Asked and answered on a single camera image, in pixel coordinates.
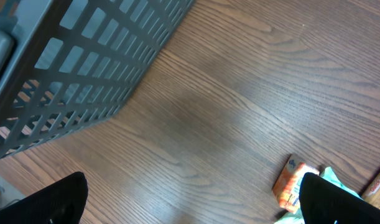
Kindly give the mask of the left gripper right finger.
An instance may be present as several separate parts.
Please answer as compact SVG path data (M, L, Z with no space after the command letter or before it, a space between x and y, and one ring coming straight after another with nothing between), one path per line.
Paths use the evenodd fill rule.
M304 175L299 201L305 223L380 223L380 209L313 173Z

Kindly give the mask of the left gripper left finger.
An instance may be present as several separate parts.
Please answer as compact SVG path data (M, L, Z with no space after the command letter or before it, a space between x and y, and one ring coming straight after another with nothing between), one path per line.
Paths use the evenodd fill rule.
M87 197L84 173L74 172L0 210L0 224L79 224Z

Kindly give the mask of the light blue tissue pack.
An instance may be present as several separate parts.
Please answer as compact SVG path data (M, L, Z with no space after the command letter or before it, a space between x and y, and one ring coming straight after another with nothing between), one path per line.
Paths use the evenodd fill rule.
M320 174L320 177L330 182L331 184L347 191L351 195L361 199L361 197L347 186L341 183L331 167L326 167ZM279 218L274 224L305 224L302 212L300 209L296 213L286 212L281 218Z

